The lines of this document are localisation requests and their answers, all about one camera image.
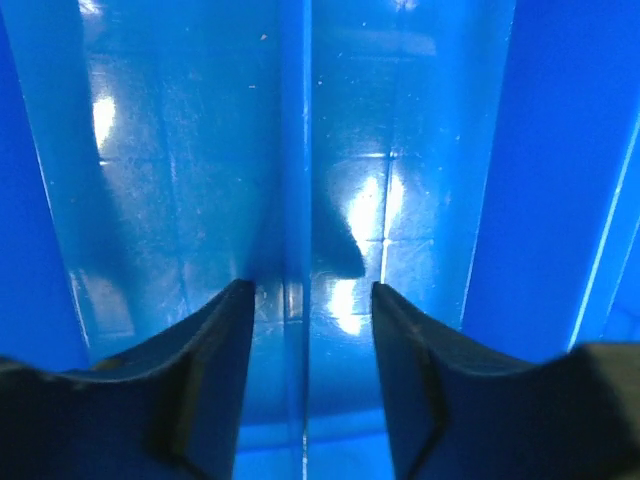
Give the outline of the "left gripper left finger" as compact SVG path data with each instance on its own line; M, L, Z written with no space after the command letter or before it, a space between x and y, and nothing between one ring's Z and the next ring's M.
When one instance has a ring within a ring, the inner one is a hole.
M92 370L1 361L5 479L228 479L255 312L235 280Z

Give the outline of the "blue compartment bin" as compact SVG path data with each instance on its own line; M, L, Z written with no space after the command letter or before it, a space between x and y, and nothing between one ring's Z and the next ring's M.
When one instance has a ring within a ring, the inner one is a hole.
M542 364L639 347L635 1L5 1L1 361L92 370L235 280L228 479L398 479L374 283Z

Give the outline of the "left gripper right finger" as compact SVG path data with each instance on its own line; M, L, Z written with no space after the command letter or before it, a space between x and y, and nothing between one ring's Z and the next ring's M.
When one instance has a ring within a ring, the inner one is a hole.
M371 315L398 479L635 479L639 347L542 364L493 350L374 283Z

